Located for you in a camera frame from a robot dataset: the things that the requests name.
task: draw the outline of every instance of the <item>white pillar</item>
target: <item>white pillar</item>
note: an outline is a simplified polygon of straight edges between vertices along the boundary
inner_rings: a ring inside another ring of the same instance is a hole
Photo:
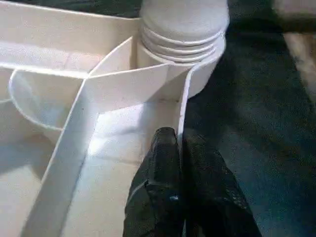
[[[212,55],[229,23],[227,0],[144,0],[141,17],[144,45],[177,63]]]

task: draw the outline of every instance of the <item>white model structure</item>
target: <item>white model structure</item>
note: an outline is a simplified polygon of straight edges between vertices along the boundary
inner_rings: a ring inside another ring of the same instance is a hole
[[[152,29],[149,2],[142,21],[0,1],[1,237],[121,236],[155,131],[181,144],[228,21],[185,43]]]

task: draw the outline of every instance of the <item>dark floor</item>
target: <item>dark floor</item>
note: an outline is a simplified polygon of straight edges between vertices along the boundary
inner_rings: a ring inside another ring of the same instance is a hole
[[[134,17],[140,0],[25,0]],[[316,234],[316,117],[268,0],[230,0],[227,49],[188,102],[186,128],[210,137],[267,237]]]

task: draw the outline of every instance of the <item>white foam board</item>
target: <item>white foam board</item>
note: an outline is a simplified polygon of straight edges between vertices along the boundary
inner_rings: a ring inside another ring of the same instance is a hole
[[[121,236],[155,131],[173,127],[181,146],[213,61],[155,56],[139,19],[5,1],[0,19],[0,236]]]

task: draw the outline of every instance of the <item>white cylindrical column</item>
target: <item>white cylindrical column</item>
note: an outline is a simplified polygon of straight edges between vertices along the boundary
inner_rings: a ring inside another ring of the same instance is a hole
[[[143,0],[145,26],[179,42],[208,41],[229,22],[227,0]]]
[[[141,17],[139,47],[172,67],[201,68],[203,76],[192,78],[189,97],[199,93],[225,50],[227,0],[143,0]]]

